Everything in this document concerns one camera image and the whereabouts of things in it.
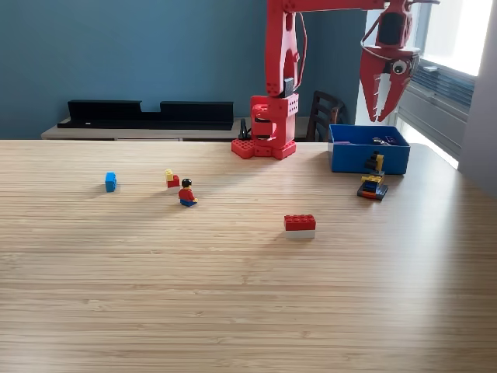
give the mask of black tray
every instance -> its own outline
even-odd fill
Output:
[[[160,112],[142,112],[141,101],[72,100],[71,119],[59,128],[211,130],[233,128],[233,103],[161,102]]]

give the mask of lego minifigure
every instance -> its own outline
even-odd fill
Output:
[[[388,191],[388,185],[383,185],[385,180],[385,172],[383,169],[384,156],[380,152],[375,151],[370,159],[366,161],[364,167],[371,169],[369,176],[363,176],[360,186],[357,191],[359,197],[370,198],[372,200],[383,200]]]
[[[192,192],[192,180],[183,179],[181,182],[182,189],[179,191],[179,203],[183,206],[192,207],[198,202],[198,200],[193,196]]]

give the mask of blue box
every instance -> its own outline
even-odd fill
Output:
[[[393,138],[392,146],[373,145],[374,138]],[[348,141],[350,144],[335,144]],[[334,173],[369,173],[364,167],[373,152],[384,156],[383,170],[388,175],[404,175],[407,170],[411,145],[391,126],[350,126],[330,124],[328,154]]]

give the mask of yellow lego piece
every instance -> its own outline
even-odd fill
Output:
[[[167,169],[165,171],[165,181],[173,181],[174,180],[174,175],[172,174],[171,169]]]
[[[382,186],[384,180],[385,180],[384,176],[369,175],[361,177],[360,182],[365,183],[366,181],[372,181],[373,183],[378,183],[378,186]]]
[[[382,156],[382,155],[376,156],[376,162],[377,162],[376,170],[378,172],[380,172],[383,169],[383,160],[384,160],[384,156]]]

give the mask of red robotic arm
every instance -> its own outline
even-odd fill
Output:
[[[372,121],[382,121],[398,104],[418,63],[419,53],[406,49],[412,28],[410,13],[416,2],[439,3],[438,0],[267,0],[266,91],[269,97],[255,96],[251,101],[252,140],[234,141],[232,150],[243,158],[273,156],[278,159],[295,152],[293,142],[298,94],[304,72],[307,35],[302,12],[338,9],[384,9],[365,39],[378,26],[376,45],[363,46],[360,79]],[[304,26],[304,60],[299,68],[296,16]],[[381,74],[390,74],[391,88],[381,114],[377,115]]]

